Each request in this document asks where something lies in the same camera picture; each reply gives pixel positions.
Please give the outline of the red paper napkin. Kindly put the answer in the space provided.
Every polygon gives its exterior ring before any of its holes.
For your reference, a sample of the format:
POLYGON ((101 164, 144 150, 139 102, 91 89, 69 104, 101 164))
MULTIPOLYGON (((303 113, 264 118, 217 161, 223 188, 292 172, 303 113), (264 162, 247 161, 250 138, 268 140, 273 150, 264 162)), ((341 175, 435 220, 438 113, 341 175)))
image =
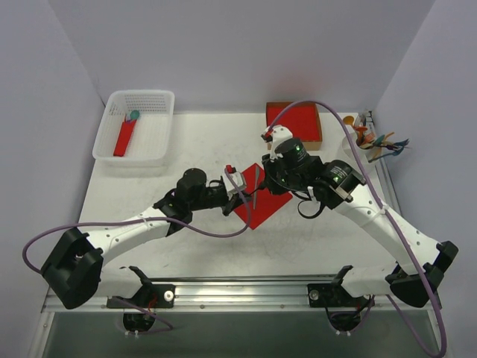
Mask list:
MULTIPOLYGON (((252 191, 254 190, 255 168, 257 165, 259 166, 258 163, 254 163, 242 172, 247 184, 245 192, 251 194, 252 197, 247 203, 248 207, 251 209, 249 228, 252 230, 257 229, 258 226, 263 224, 267 219, 269 219, 292 199, 292 195, 289 192, 286 192, 282 195, 272 195, 267 189, 259 190, 257 195, 256 210, 253 210, 252 191)), ((260 174, 261 183, 265 176, 262 167, 260 174)))

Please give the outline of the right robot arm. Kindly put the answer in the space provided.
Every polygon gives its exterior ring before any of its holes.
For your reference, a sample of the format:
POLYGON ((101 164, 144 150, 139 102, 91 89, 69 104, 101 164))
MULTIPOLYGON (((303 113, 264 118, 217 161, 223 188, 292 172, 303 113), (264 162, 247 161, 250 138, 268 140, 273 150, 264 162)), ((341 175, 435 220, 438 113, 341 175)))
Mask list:
POLYGON ((395 260, 389 267, 345 266, 330 287, 335 303, 347 305, 365 295, 393 295, 422 308, 435 295, 458 248, 420 232, 380 198, 367 180, 343 160, 323 162, 312 156, 301 140, 287 134, 268 137, 269 154, 262 158, 264 184, 274 195, 302 193, 343 215, 375 239, 395 260))

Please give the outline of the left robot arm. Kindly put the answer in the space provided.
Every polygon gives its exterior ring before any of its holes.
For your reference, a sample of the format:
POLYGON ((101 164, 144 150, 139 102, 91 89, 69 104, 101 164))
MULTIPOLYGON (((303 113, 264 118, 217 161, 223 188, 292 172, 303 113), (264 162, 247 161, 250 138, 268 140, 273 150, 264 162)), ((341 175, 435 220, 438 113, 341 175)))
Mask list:
POLYGON ((189 227, 195 211, 221 208, 229 215, 238 200, 245 198, 245 187, 243 174, 232 166, 212 181, 204 171, 188 169, 175 188, 139 215, 123 222, 88 224, 86 232, 79 224, 66 230, 40 274, 69 310, 85 304, 97 291, 144 306, 151 297, 148 277, 133 267, 114 271, 104 280, 105 265, 146 242, 189 227))

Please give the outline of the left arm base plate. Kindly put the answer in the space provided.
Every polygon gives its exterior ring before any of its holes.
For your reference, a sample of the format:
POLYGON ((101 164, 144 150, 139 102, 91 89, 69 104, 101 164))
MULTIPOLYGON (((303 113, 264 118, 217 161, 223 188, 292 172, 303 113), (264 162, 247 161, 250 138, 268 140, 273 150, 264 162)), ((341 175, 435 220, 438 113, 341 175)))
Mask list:
POLYGON ((129 304, 144 308, 144 309, 168 309, 174 306, 176 286, 170 283, 152 284, 150 286, 142 286, 130 298, 123 298, 121 296, 108 298, 107 308, 119 309, 128 308, 128 305, 120 303, 123 300, 129 304))

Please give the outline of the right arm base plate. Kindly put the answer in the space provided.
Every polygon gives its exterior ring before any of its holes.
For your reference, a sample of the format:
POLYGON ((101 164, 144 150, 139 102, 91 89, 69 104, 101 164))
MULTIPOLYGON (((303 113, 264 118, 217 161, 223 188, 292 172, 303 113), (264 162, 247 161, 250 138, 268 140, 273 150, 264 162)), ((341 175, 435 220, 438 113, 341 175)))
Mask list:
POLYGON ((307 285, 310 307, 351 307, 351 298, 340 286, 331 283, 309 283, 307 285))

